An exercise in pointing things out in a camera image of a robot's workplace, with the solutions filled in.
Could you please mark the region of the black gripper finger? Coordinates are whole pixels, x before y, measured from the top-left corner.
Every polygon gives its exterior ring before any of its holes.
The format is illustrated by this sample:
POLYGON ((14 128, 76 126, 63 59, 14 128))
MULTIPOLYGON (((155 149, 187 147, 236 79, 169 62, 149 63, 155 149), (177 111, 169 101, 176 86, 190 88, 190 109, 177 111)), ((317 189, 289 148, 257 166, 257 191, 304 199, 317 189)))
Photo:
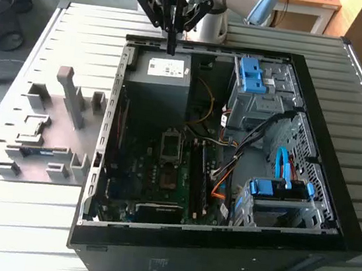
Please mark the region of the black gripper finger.
POLYGON ((214 2, 207 0, 193 5, 193 8, 189 10, 186 0, 177 0, 170 48, 171 56, 175 54, 178 34, 192 30, 212 10, 213 6, 214 2))
POLYGON ((173 38, 172 11, 173 2, 171 0, 137 0, 139 5, 151 21, 154 27, 160 28, 167 34, 167 54, 171 54, 171 44, 173 38))

